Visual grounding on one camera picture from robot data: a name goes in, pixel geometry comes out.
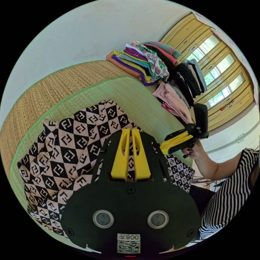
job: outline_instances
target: tatami mat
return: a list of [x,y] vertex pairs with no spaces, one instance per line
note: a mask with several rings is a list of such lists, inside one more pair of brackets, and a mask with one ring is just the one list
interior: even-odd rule
[[[160,102],[151,95],[149,89],[131,77],[105,80],[72,94],[37,120],[25,134],[15,153],[11,166],[10,184],[24,209],[27,207],[27,202],[17,162],[25,155],[43,130],[43,120],[45,118],[54,121],[61,120],[71,116],[83,107],[92,106],[106,99],[113,99],[138,126],[153,135],[158,142],[162,142],[166,135],[183,128],[183,125],[172,114],[161,107]],[[175,156],[189,166],[192,165],[190,158],[182,158],[181,151],[176,152]],[[40,224],[38,225],[53,238],[76,247],[69,239],[49,231]]]

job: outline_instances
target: pink garment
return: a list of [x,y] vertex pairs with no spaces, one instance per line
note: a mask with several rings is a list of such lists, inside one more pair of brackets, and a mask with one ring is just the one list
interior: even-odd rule
[[178,116],[186,124],[192,123],[186,104],[169,84],[162,82],[153,96],[160,98],[164,102],[162,106],[171,114]]
[[155,45],[152,45],[152,44],[149,44],[149,43],[145,43],[145,46],[152,46],[156,49],[158,49],[166,58],[168,58],[174,65],[178,62],[177,59],[175,59],[171,54],[167,53],[165,50],[155,46]]

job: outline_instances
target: black and white striped top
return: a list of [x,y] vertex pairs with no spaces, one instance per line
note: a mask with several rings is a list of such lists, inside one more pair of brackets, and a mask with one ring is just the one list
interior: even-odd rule
[[244,149],[234,174],[213,195],[201,219],[199,242],[225,227],[238,213],[252,190],[251,172],[258,164],[259,151]]

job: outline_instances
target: wooden wardrobe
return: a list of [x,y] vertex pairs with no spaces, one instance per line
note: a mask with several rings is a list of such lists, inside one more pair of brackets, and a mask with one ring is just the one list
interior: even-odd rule
[[[190,14],[178,22],[162,39],[185,59],[196,59],[208,91],[194,99],[208,107],[209,131],[231,120],[254,100],[251,78],[232,50]],[[193,109],[191,117],[195,122]]]

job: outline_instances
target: woman's arm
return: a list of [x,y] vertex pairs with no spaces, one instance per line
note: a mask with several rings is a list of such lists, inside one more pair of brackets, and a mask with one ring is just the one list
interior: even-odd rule
[[183,153],[190,156],[191,159],[194,159],[204,178],[210,180],[221,180],[231,177],[231,175],[236,171],[242,152],[228,161],[216,163],[209,158],[207,153],[204,151],[202,144],[198,140],[193,149],[184,149]]

